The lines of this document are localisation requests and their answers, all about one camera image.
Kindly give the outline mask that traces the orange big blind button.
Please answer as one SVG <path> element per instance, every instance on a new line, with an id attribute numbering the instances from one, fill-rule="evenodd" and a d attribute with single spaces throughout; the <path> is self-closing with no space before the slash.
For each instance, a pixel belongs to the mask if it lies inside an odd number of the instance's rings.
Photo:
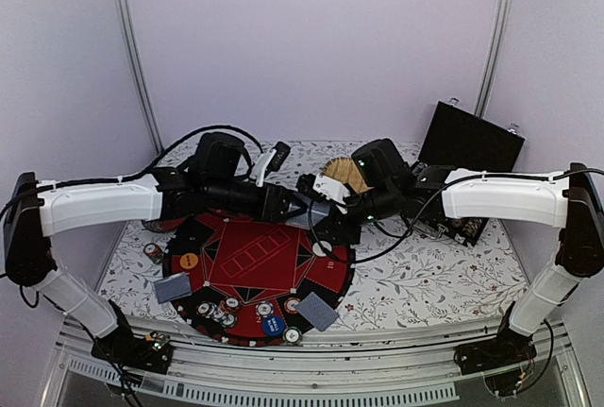
<path id="1" fill-rule="evenodd" d="M 179 265 L 185 270 L 195 268 L 199 263 L 199 257 L 194 253 L 186 253 L 179 259 Z"/>

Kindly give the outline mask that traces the multicolour chip stack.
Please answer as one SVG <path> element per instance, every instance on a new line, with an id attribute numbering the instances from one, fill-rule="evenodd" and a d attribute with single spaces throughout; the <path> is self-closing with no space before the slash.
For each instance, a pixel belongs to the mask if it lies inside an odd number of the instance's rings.
<path id="1" fill-rule="evenodd" d="M 148 243 L 143 247 L 143 254 L 153 263 L 160 264 L 163 260 L 163 251 L 159 245 Z"/>

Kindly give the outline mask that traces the white dealer button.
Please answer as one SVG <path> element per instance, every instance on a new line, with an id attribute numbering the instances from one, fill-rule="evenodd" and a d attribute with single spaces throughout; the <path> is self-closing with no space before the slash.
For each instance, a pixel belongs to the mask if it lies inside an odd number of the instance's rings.
<path id="1" fill-rule="evenodd" d="M 328 243 L 328 242 L 324 242 L 321 241 L 320 243 L 313 243 L 312 244 L 312 253 L 317 256 L 317 257 L 326 257 L 327 252 L 331 252 L 332 251 L 332 246 Z"/>

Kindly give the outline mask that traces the round red black poker mat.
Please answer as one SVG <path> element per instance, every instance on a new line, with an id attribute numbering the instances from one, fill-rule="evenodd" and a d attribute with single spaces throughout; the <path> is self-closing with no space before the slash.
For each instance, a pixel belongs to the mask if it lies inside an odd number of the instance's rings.
<path id="1" fill-rule="evenodd" d="M 214 213 L 189 217 L 167 244 L 162 275 L 187 273 L 193 293 L 171 304 L 191 328 L 223 344 L 246 348 L 287 344 L 283 333 L 268 336 L 262 331 L 264 318 L 255 311 L 258 303 L 271 301 L 273 315 L 284 320 L 285 329 L 297 327 L 303 336 L 313 326 L 300 314 L 288 314 L 284 301 L 315 293 L 336 309 L 353 280 L 355 252 L 350 246 L 333 247 L 335 257 L 330 259 L 315 256 L 312 244 L 306 231 L 285 225 Z M 179 265 L 186 253 L 199 257 L 191 270 Z M 226 309 L 227 297 L 241 301 L 237 324 L 230 329 L 209 318 L 216 307 Z"/>

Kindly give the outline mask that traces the dealt blue card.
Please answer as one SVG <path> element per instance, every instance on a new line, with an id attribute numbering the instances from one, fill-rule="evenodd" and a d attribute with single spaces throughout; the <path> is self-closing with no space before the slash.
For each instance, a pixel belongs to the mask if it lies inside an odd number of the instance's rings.
<path id="1" fill-rule="evenodd" d="M 339 318 L 337 311 L 315 293 L 302 299 L 295 310 L 318 331 L 326 331 Z"/>
<path id="2" fill-rule="evenodd" d="M 164 304 L 189 297 L 193 293 L 187 273 L 178 273 L 153 282 L 153 290 L 158 304 Z"/>

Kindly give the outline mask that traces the blue white poker chip stack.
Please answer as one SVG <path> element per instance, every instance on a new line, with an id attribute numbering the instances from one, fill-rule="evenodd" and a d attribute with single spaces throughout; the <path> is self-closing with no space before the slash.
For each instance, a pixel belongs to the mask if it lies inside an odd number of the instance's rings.
<path id="1" fill-rule="evenodd" d="M 225 329 L 233 328 L 237 324 L 236 312 L 233 310 L 225 310 L 221 307 L 216 307 L 213 312 L 209 314 L 209 318 Z"/>

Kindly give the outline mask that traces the red white poker chip stack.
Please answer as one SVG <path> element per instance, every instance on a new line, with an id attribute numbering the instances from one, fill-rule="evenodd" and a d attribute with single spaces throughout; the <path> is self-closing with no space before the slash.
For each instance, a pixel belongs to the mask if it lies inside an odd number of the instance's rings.
<path id="1" fill-rule="evenodd" d="M 285 301 L 284 301 L 284 309 L 288 314 L 297 314 L 298 313 L 298 306 L 300 304 L 301 300 L 297 297 L 288 297 Z"/>

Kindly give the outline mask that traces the blue small blind button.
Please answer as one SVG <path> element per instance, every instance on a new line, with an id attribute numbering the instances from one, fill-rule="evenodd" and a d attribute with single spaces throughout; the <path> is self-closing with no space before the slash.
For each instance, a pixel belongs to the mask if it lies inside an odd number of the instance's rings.
<path id="1" fill-rule="evenodd" d="M 280 336 L 285 329 L 285 323 L 281 317 L 270 315 L 263 319 L 261 328 L 268 336 Z"/>

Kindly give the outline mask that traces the green poker chip stack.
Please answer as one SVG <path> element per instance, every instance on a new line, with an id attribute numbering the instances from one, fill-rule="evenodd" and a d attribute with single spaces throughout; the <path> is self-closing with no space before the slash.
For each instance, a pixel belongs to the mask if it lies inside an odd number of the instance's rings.
<path id="1" fill-rule="evenodd" d="M 297 327 L 288 327 L 284 330 L 282 338 L 288 345 L 297 345 L 302 339 L 302 332 Z"/>

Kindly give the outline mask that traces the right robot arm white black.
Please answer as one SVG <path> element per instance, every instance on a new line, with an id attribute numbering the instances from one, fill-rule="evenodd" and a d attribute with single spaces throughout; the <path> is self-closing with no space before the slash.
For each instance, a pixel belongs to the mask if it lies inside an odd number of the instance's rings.
<path id="1" fill-rule="evenodd" d="M 553 256 L 528 290 L 506 310 L 495 337 L 461 345 L 454 361 L 462 374 L 489 371 L 535 357 L 534 333 L 582 280 L 603 268 L 603 209 L 592 181 L 595 170 L 573 163 L 549 174 L 490 173 L 447 165 L 406 164 L 389 139 L 375 140 L 352 156 L 368 186 L 355 194 L 320 174 L 310 187 L 334 207 L 331 217 L 310 220 L 314 230 L 347 242 L 370 220 L 400 214 L 412 224 L 495 218 L 558 229 Z"/>

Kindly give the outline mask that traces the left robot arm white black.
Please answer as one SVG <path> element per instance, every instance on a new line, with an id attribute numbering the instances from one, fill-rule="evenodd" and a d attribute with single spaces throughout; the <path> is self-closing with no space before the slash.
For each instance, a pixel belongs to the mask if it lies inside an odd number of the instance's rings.
<path id="1" fill-rule="evenodd" d="M 204 134 L 195 153 L 177 168 L 151 166 L 118 178 L 40 182 L 32 172 L 18 177 L 4 217 L 5 271 L 77 320 L 93 340 L 92 354 L 118 368 L 168 371 L 173 347 L 155 334 L 139 338 L 120 308 L 96 294 L 54 259 L 51 236 L 88 226 L 141 220 L 166 222 L 209 210 L 278 223 L 289 192 L 265 176 L 279 170 L 290 148 L 278 142 L 245 174 L 236 175 L 243 141 L 224 132 Z"/>

